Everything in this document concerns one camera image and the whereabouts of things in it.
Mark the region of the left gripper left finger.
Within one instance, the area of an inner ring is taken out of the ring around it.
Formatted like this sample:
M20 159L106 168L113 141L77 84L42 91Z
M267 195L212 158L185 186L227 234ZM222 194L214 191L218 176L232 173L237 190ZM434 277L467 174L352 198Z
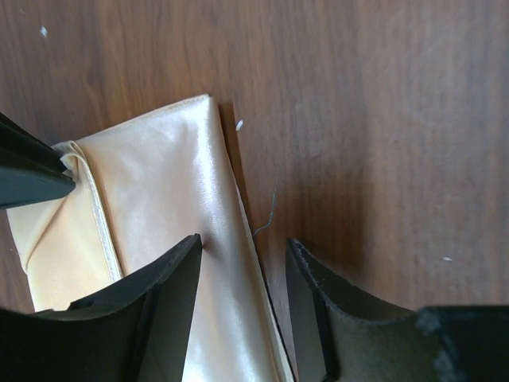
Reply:
M197 234L63 311L1 311L3 381L180 381L200 276Z

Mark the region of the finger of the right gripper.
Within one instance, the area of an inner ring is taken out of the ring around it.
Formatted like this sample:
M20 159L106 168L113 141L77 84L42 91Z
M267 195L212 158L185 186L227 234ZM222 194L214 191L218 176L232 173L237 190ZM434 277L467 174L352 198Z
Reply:
M1 209L61 199L75 187L62 173L2 166Z
M20 128L4 114L1 114L1 148L57 172L66 169L57 151Z

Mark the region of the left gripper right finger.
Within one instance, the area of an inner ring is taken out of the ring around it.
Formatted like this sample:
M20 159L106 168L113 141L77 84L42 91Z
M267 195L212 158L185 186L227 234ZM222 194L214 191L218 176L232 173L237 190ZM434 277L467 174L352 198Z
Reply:
M506 306L407 310L352 285L286 242L290 320L302 381L505 381Z

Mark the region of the beige cloth napkin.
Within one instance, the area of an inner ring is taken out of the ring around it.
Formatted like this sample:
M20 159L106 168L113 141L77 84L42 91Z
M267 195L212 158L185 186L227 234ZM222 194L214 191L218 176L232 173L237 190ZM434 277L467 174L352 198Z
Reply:
M35 310L63 310L197 233L183 380L292 380L211 96L55 150L75 189L7 212Z

